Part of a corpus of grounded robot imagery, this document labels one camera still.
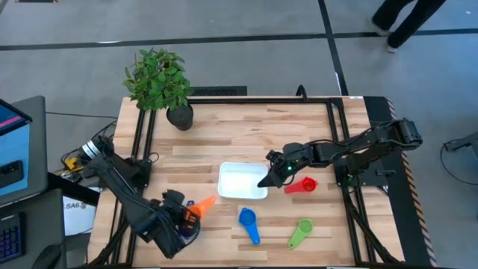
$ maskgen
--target striped tape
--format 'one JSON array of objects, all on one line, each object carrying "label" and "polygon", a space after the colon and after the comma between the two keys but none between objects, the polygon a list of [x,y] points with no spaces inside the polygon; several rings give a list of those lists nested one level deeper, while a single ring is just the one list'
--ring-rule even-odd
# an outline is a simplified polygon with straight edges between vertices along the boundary
[{"label": "striped tape", "polygon": [[[393,120],[396,120],[397,115],[395,114],[394,103],[389,98],[387,98],[387,102],[388,102],[388,106],[390,107],[390,115]],[[417,211],[417,216],[421,226],[421,232],[423,233],[423,239],[425,240],[426,250],[430,257],[430,264],[433,267],[437,267],[438,265],[436,263],[435,253],[433,252],[432,242],[430,241],[428,229],[426,227],[423,210],[421,209],[421,204],[418,201],[417,188],[415,187],[415,181],[412,176],[412,169],[410,168],[409,158],[403,152],[402,152],[402,162],[403,162],[403,166],[405,167],[406,178],[409,181],[409,187],[410,187],[410,191],[412,192],[413,203],[415,204],[415,209]]]}]

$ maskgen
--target green plant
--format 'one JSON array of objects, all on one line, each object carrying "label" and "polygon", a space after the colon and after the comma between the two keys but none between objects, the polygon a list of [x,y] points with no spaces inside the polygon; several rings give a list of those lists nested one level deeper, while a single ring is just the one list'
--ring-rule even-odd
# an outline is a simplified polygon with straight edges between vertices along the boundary
[{"label": "green plant", "polygon": [[186,97],[193,91],[184,77],[184,68],[178,63],[184,63],[183,58],[165,49],[159,52],[140,49],[140,53],[140,60],[134,54],[131,73],[125,67],[126,80],[122,83],[131,93],[131,100],[137,100],[136,106],[144,110],[174,110],[187,105]]}]

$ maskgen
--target black pot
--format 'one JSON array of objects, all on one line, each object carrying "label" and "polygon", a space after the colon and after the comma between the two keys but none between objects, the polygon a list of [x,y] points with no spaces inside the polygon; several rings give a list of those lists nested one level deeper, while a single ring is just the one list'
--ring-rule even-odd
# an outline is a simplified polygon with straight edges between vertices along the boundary
[{"label": "black pot", "polygon": [[181,131],[186,131],[193,126],[193,116],[193,107],[189,104],[180,106],[173,111],[168,108],[166,111],[167,120]]}]

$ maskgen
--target black pants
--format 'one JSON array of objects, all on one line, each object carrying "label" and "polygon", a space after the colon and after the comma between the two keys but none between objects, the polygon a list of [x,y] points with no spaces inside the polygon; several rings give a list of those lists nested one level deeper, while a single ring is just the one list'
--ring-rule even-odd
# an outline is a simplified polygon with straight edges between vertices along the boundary
[{"label": "black pants", "polygon": [[[372,21],[383,30],[389,30],[397,20],[400,11],[414,0],[385,0]],[[388,37],[388,45],[398,48],[407,41],[446,0],[418,0],[414,9],[397,30]]]}]

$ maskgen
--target white paper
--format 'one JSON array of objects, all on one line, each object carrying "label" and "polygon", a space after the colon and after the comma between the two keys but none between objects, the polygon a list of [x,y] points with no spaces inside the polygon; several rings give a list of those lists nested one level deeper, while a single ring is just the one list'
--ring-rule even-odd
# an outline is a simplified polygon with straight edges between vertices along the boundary
[{"label": "white paper", "polygon": [[[99,188],[90,188],[99,192]],[[65,217],[65,236],[91,233],[95,220],[96,207],[84,202],[63,197],[63,214]]]}]

